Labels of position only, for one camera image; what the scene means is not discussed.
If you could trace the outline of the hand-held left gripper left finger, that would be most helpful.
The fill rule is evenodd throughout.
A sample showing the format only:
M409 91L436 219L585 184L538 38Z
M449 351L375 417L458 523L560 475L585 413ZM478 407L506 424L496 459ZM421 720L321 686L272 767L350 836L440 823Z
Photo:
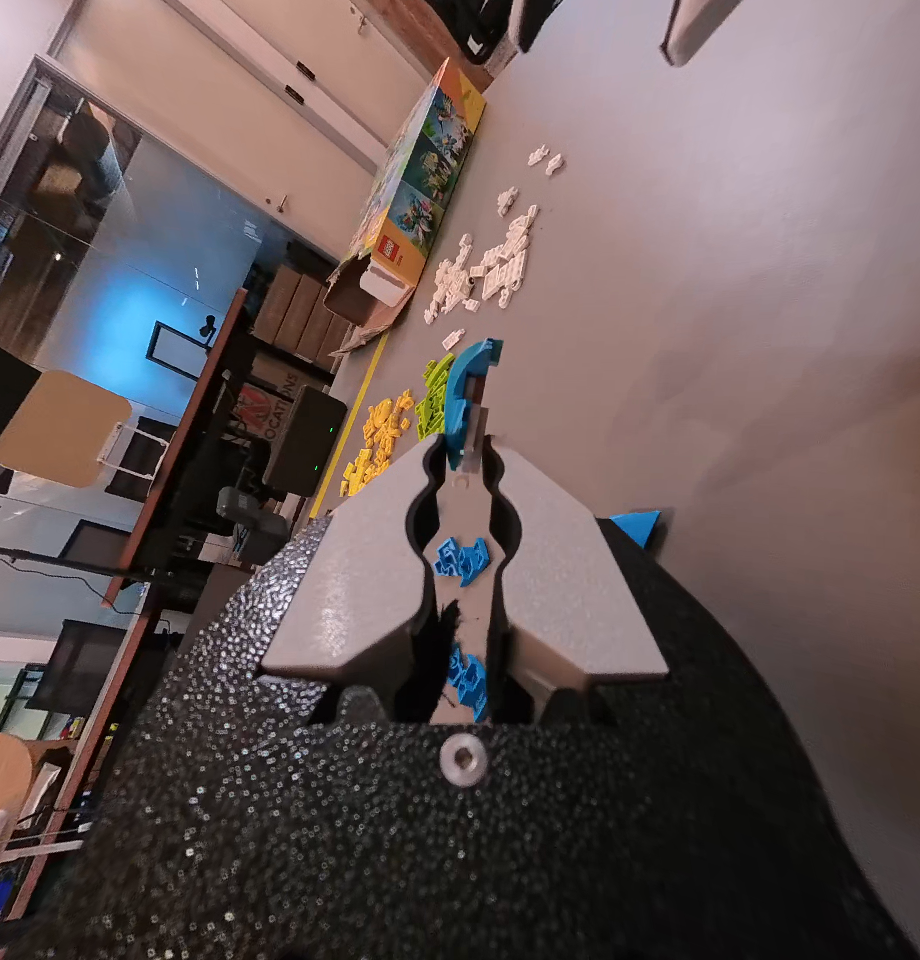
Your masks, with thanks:
M411 673L434 609L445 441L411 447L335 510L264 654L264 673Z

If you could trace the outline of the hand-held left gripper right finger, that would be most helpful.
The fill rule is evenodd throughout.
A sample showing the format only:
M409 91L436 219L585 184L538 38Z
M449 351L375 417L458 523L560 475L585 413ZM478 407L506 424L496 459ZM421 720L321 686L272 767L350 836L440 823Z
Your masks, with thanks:
M482 474L490 535L503 554L490 623L499 680L551 697L666 678L666 659L594 514L491 437Z

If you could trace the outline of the blue lego assembly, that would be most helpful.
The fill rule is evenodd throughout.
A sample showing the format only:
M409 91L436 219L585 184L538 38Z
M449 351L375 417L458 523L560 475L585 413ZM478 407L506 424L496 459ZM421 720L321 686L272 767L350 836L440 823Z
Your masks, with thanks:
M446 383L443 438L446 459L455 472L480 471L489 409L483 405L487 376L498 366L504 342L487 338L464 350L453 363Z

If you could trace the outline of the pile of blue lego bricks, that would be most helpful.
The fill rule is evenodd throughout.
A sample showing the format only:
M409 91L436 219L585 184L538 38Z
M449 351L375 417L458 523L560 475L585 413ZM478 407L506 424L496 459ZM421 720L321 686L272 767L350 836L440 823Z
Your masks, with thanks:
M457 642L451 647L446 682L455 691L457 704L469 708L475 722L482 721L488 711L486 667Z
M461 589L470 586L490 565L491 558L486 540L479 536L472 545L462 546L449 537L437 549L433 563L436 575L458 578Z

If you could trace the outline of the pile of yellow lego bricks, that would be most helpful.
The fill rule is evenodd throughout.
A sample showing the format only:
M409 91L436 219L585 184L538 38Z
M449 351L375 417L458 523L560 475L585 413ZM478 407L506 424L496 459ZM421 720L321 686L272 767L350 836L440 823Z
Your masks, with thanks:
M369 407L362 427L362 446L344 469L339 496L350 498L380 476L390 465L399 439L411 427L416 399L410 388Z

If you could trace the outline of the pile of lime lego bricks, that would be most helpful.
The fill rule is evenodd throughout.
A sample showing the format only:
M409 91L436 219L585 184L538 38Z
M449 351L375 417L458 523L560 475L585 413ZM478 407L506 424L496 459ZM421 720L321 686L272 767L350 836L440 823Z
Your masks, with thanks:
M444 431L444 408L449 374L455 355L447 352L439 361L430 360L423 373L426 395L416 403L418 440Z

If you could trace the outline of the pile of white lego bricks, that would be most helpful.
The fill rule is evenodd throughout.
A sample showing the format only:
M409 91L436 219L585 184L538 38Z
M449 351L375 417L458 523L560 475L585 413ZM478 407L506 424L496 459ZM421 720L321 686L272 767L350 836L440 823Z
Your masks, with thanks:
M464 234L454 258L444 258L434 270L434 290L422 311L424 322L458 309L476 313L482 305L496 301L505 309L523 285L531 245L531 233L540 207L532 203L509 222L504 241L489 247L473 262L473 238Z

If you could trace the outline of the colourful lego set box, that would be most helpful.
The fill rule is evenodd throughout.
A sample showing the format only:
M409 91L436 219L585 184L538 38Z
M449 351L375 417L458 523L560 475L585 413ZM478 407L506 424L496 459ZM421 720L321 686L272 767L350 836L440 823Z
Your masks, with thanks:
M385 333L415 293L486 102L447 58L388 149L324 306L350 325L333 357Z

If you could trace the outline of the dark grey power adapter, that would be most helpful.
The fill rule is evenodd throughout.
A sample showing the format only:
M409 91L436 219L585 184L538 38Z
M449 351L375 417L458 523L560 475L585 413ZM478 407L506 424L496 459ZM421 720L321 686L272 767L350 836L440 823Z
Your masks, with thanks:
M261 509L252 496L234 486L222 487L217 515L233 523L233 557L242 565L262 567L291 538L291 527L282 515Z

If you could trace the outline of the black device with green lights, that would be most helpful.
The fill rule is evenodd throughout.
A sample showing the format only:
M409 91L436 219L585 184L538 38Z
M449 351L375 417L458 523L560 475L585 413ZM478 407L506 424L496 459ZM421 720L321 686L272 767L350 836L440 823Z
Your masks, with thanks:
M322 390L303 386L281 428L263 482L301 498L313 496L344 425L346 403Z

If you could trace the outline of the printed cardboard box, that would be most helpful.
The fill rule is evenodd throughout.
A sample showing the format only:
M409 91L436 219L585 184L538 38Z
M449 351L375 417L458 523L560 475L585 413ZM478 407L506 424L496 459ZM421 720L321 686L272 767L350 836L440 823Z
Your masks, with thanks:
M258 354L234 407L239 422L252 435L276 446L288 426L294 401L306 386L321 392L329 390L321 378L273 356Z

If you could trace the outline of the dark desk with wooden edge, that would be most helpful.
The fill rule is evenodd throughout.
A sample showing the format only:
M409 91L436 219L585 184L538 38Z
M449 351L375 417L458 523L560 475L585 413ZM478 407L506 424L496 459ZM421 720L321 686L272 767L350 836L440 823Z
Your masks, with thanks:
M239 288L208 349L197 379L148 495L119 558L110 574L101 605L112 609L128 583L179 581L168 565L178 532L187 519L191 498L203 484L204 458L214 449L228 426L239 391L250 380L256 357L266 356L288 369L330 384L322 372L301 357L265 342L253 334L246 312L248 291Z

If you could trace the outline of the black bag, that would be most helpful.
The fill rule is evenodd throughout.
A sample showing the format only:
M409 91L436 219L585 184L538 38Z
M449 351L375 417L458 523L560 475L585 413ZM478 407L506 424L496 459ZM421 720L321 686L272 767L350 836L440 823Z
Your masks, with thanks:
M463 54L482 66L507 38L517 53L528 53L562 1L426 1Z

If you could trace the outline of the stack of brown cardboard boxes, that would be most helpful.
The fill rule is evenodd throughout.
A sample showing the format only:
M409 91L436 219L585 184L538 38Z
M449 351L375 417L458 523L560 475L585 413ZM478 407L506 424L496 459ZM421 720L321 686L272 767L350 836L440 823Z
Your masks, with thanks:
M326 287L284 263L258 271L252 333L262 342L333 374L353 325L325 305Z

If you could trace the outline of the white wall cabinet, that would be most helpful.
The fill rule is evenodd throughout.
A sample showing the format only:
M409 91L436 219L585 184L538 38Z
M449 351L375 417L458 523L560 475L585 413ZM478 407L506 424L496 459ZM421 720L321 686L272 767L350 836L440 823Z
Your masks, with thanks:
M83 2L64 72L325 253L340 259L374 174L301 114L285 90L325 94L391 142L429 83L370 2L224 2L248 29L215 41L178 2Z

